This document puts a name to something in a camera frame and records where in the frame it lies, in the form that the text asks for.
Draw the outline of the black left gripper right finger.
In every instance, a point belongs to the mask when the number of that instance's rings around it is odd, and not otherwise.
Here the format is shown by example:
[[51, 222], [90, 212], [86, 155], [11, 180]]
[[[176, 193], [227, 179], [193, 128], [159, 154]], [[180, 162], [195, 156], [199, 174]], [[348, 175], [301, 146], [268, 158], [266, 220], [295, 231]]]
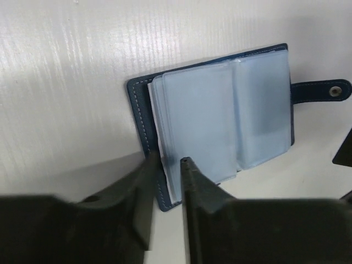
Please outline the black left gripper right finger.
[[187, 263], [351, 263], [351, 194], [237, 199], [180, 162]]

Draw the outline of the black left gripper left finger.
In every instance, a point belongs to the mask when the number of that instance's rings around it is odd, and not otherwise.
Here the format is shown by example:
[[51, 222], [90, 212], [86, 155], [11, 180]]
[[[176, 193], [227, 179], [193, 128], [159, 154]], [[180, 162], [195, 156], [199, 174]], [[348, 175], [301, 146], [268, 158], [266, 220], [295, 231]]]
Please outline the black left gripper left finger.
[[80, 202], [1, 196], [1, 263], [143, 263], [149, 249], [157, 152]]

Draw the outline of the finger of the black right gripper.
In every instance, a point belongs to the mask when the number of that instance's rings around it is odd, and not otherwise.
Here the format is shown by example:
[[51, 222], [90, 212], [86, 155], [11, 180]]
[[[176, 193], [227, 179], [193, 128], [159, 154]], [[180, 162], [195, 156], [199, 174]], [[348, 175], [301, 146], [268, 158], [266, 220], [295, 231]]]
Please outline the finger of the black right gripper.
[[332, 162], [337, 165], [351, 167], [352, 165], [351, 134], [343, 141]]

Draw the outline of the navy blue card holder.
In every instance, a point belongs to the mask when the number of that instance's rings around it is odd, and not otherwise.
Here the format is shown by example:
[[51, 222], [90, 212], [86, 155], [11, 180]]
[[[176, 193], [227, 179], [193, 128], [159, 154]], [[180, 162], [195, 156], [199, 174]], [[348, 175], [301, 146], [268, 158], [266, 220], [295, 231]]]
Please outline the navy blue card holder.
[[158, 152], [159, 209], [182, 201], [180, 161], [191, 157], [216, 184], [286, 153], [294, 105], [351, 96], [345, 79], [290, 78], [288, 45], [249, 50], [128, 80], [142, 149]]

